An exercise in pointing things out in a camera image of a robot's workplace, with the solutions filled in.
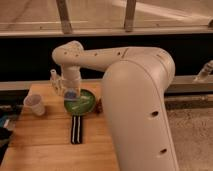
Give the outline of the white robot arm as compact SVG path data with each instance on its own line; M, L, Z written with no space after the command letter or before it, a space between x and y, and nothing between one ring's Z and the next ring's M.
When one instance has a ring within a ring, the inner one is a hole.
M175 76L171 55L158 47L86 50L71 41L56 47L63 85L77 85L74 68L102 71L101 99L120 171L179 171L164 104Z

